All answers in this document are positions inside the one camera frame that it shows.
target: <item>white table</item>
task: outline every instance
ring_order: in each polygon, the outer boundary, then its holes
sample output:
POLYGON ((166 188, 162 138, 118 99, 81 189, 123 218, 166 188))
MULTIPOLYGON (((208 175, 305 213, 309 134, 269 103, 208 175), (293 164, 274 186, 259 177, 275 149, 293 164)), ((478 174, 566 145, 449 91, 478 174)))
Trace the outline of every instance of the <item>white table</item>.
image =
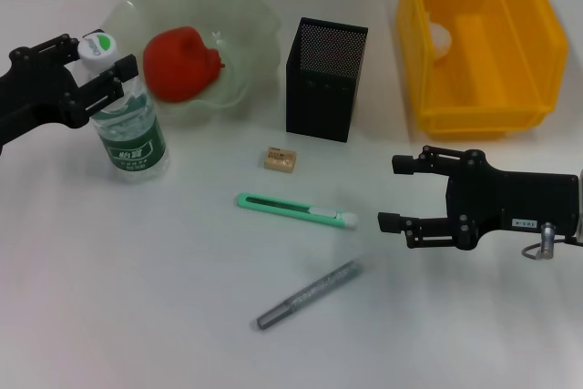
MULTIPOLYGON (((0 0, 0 69, 16 46, 95 29, 118 1, 0 0)), ((302 16, 369 27, 349 143, 286 134, 281 88, 245 118, 166 126, 169 172, 138 186, 111 178, 92 127, 45 126, 8 144, 0 386, 580 388, 583 250, 558 247, 536 263, 520 256, 536 236, 497 232, 468 253, 411 251, 378 230, 378 211, 445 214, 445 178, 392 172, 393 154, 429 142, 407 129, 397 0, 266 1, 282 20, 282 83, 302 16), (298 152, 293 174, 261 168, 268 146, 298 152), (346 208, 361 226, 240 210, 242 191, 346 208), (273 304, 363 254, 374 264, 359 280, 251 330, 273 304)), ((483 148, 502 169, 583 168, 583 10, 553 2, 572 45, 556 113, 513 138, 448 147, 483 148)))

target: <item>green bottle label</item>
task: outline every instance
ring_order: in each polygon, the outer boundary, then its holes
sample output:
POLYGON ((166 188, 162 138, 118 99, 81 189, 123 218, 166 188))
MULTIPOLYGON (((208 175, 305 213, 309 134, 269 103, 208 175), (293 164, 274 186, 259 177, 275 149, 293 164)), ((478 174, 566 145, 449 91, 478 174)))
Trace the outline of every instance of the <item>green bottle label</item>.
POLYGON ((123 141, 100 138, 114 166, 128 172, 140 172, 151 168, 160 161, 166 151, 166 142, 157 119, 148 132, 138 138, 123 141))

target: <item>yellow storage box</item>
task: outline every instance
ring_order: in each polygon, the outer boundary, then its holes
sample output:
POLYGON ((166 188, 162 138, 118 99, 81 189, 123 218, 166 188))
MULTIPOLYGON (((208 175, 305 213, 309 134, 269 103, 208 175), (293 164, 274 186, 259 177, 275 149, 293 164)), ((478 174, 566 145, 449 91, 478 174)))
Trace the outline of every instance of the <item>yellow storage box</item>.
POLYGON ((568 42, 548 0, 400 0, 397 29, 414 115, 430 135, 491 137, 554 111, 568 42), (429 16, 452 36, 438 61, 429 16))

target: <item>pen holder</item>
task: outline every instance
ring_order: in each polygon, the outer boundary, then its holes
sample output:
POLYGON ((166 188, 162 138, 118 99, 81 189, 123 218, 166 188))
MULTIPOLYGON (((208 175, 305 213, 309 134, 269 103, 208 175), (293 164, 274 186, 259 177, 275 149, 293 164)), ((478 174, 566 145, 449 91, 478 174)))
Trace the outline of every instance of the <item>pen holder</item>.
POLYGON ((286 66, 288 132, 346 142, 368 28, 303 18, 286 66))

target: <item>green glass bowl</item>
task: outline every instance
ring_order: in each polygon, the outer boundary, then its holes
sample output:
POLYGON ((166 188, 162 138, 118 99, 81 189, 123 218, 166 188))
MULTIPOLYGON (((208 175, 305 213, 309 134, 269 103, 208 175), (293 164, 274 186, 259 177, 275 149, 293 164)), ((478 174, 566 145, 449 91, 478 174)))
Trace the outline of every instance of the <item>green glass bowl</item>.
POLYGON ((121 55, 136 56, 143 78, 148 42, 181 26, 194 27, 207 47, 219 50, 225 67, 191 100, 170 104, 156 99, 162 117, 188 118, 235 107, 277 81, 280 20, 262 0, 124 0, 102 27, 116 38, 121 55))

